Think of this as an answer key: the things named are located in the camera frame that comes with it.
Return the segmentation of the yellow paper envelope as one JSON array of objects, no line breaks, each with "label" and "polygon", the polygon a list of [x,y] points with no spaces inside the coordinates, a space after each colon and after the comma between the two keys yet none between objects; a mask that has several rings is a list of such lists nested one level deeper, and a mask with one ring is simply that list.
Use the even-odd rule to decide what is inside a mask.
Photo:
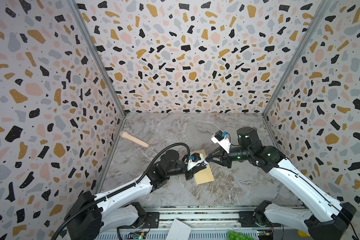
[{"label": "yellow paper envelope", "polygon": [[[191,152],[192,155],[194,153],[198,153],[203,160],[207,157],[206,152],[204,150]],[[210,164],[208,164],[205,169],[195,173],[194,178],[197,185],[213,182],[215,179]]]}]

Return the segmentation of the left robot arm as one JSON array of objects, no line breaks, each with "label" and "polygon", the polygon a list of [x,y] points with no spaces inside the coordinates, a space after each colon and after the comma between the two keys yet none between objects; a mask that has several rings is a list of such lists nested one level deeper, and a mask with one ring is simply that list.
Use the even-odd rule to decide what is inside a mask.
[{"label": "left robot arm", "polygon": [[207,168],[208,162],[199,153],[180,155],[168,150],[144,176],[118,188],[93,195],[87,191],[79,196],[65,217],[72,240],[94,240],[100,233],[119,227],[139,228],[147,213],[137,198],[164,186],[171,176],[184,175],[187,180]]}]

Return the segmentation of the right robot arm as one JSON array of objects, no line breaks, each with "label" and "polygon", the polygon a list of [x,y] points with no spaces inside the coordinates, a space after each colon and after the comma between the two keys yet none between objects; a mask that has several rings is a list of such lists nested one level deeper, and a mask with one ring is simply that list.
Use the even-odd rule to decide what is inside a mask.
[{"label": "right robot arm", "polygon": [[231,168],[235,161],[248,161],[284,184],[306,206],[296,210],[263,201],[254,211],[252,222],[258,226],[281,224],[308,234],[314,240],[340,240],[356,208],[351,203],[334,199],[302,174],[290,159],[274,146],[264,146],[257,129],[243,127],[237,130],[238,144],[233,146],[229,134],[218,131],[211,140],[219,147],[208,154],[213,162]]}]

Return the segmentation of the white paper sheet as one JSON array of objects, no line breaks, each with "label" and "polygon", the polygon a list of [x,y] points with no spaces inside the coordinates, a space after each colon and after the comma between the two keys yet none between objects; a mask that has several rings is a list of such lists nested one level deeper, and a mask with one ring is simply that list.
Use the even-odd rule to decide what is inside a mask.
[{"label": "white paper sheet", "polygon": [[167,234],[166,240],[188,240],[192,228],[187,224],[174,219],[171,228]]}]

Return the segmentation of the green plastic bag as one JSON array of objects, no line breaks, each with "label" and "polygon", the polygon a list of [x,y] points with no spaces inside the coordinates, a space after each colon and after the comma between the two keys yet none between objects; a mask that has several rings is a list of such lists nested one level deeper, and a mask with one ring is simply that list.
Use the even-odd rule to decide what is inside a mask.
[{"label": "green plastic bag", "polygon": [[237,232],[227,232],[228,240],[255,240],[249,235],[243,234],[243,233],[237,233]]}]

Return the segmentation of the left circuit board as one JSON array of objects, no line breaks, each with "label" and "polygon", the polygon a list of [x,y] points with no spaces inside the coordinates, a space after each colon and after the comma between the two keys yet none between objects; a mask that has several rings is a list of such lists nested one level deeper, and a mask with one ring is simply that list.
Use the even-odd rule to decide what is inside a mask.
[{"label": "left circuit board", "polygon": [[147,238],[146,232],[130,232],[126,235],[127,240],[145,240]]}]

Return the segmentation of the circuit board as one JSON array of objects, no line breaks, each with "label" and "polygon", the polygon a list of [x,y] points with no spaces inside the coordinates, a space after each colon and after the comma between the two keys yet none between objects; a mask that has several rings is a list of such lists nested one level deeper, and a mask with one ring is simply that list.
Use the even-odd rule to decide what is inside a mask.
[{"label": "circuit board", "polygon": [[259,240],[273,240],[274,234],[272,231],[257,231],[258,239]]},{"label": "circuit board", "polygon": [[130,232],[126,235],[127,240],[145,240],[147,238],[146,232]]}]

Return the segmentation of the right circuit board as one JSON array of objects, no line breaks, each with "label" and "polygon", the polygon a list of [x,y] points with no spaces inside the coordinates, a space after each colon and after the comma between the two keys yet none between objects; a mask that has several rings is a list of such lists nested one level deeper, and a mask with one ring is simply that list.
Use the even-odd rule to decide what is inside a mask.
[{"label": "right circuit board", "polygon": [[272,231],[257,231],[258,239],[259,240],[273,240],[274,234]]}]

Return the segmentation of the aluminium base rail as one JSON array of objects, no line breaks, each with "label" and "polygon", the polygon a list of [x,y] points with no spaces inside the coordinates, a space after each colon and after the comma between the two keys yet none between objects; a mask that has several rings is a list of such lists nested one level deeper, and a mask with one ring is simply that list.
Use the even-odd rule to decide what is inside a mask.
[{"label": "aluminium base rail", "polygon": [[91,208],[78,214],[67,225],[72,240],[128,240],[143,231],[147,239],[164,239],[175,220],[191,228],[189,239],[223,239],[229,231],[237,231],[253,239],[264,236],[272,227],[285,229],[291,224],[270,222],[258,224],[255,208],[157,208],[143,209],[138,202],[106,213]]}]

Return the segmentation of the right corner aluminium post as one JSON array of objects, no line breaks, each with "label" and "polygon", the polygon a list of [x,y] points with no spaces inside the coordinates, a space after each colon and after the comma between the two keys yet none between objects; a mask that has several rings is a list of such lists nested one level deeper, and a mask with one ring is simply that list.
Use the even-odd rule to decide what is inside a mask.
[{"label": "right corner aluminium post", "polygon": [[278,94],[282,91],[283,86],[287,82],[289,76],[291,75],[296,63],[301,58],[302,54],[305,52],[305,48],[307,47],[310,39],[312,38],[313,34],[315,33],[317,27],[319,26],[321,20],[323,19],[326,11],[329,9],[331,5],[330,0],[322,0],[315,12],[314,18],[311,21],[305,35],[303,36],[301,42],[299,43],[293,57],[287,64],[286,70],[284,71],[281,80],[279,81],[278,85],[275,87],[275,91],[273,92],[271,99],[266,105],[264,112],[262,113],[263,119],[266,119],[266,116],[270,113],[272,105],[277,100]]}]

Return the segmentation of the corner aluminium post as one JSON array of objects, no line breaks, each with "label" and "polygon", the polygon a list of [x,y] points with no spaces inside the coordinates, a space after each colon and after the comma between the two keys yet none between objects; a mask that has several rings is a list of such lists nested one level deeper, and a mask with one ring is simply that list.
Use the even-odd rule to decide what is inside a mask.
[{"label": "corner aluminium post", "polygon": [[278,85],[275,87],[275,91],[273,92],[271,99],[266,105],[264,112],[262,113],[263,119],[266,119],[266,116],[270,113],[272,105],[277,100],[278,94],[282,91],[283,86],[287,82],[289,76],[291,75],[296,63],[301,58],[302,54],[305,52],[305,48],[307,47],[310,39],[312,38],[313,34],[315,33],[317,27],[319,26],[321,20],[323,19],[326,11],[329,9],[331,5],[330,0],[322,0],[315,12],[314,18],[311,21],[305,35],[303,36],[301,42],[299,43],[293,57],[287,64],[286,70],[284,71],[281,80],[279,81]]},{"label": "corner aluminium post", "polygon": [[109,92],[110,92],[110,95],[115,102],[117,113],[119,114],[121,119],[124,119],[126,117],[126,113],[118,99],[117,93],[114,89],[114,86],[110,80],[109,75],[107,74],[105,66],[98,54],[96,46],[91,39],[90,32],[88,31],[85,21],[81,16],[79,8],[77,7],[77,3],[74,0],[67,0],[66,2],[67,2],[69,10],[73,16],[73,19],[75,20],[75,22],[77,24],[78,30],[81,32],[81,34],[83,36],[83,40],[86,43],[88,50],[94,59],[94,63],[96,64],[96,66],[97,66],[103,80],[105,81],[105,84],[106,84]]}]

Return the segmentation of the left corner aluminium post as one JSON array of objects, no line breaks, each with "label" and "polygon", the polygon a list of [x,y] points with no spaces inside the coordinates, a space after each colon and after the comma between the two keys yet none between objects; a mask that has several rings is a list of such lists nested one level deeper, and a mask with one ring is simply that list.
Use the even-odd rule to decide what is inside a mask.
[{"label": "left corner aluminium post", "polygon": [[88,50],[94,59],[94,63],[96,64],[96,66],[97,66],[103,80],[105,81],[105,84],[106,84],[109,92],[110,92],[110,95],[115,102],[117,113],[119,114],[121,119],[124,119],[126,117],[126,113],[118,99],[117,93],[114,89],[114,86],[110,80],[109,75],[107,74],[105,66],[98,54],[96,46],[91,39],[90,32],[88,31],[85,21],[81,16],[79,8],[77,7],[77,3],[74,0],[67,0],[66,2],[67,2],[69,10],[73,16],[73,19],[75,20],[75,22],[77,24],[78,30],[81,32],[81,34],[83,36],[83,40],[86,43]]}]

